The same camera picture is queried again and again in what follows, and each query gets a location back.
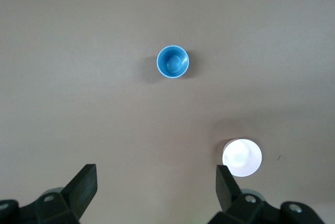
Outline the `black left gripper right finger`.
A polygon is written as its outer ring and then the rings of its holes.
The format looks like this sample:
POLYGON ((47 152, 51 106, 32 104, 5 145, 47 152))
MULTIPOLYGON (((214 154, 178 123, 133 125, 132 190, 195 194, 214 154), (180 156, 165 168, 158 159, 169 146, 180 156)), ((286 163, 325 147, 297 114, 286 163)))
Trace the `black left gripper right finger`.
POLYGON ((243 193, 225 165, 216 168, 216 194, 221 211, 209 223, 280 223, 280 210, 254 193, 243 193))

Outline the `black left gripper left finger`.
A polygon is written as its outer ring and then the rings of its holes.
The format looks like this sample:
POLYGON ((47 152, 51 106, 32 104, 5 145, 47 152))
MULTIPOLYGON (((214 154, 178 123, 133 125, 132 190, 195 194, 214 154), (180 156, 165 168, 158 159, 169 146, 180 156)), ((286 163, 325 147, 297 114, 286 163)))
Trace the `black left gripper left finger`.
POLYGON ((61 190, 42 194, 19 210, 19 223, 79 223, 97 193, 97 167, 85 165, 61 190))

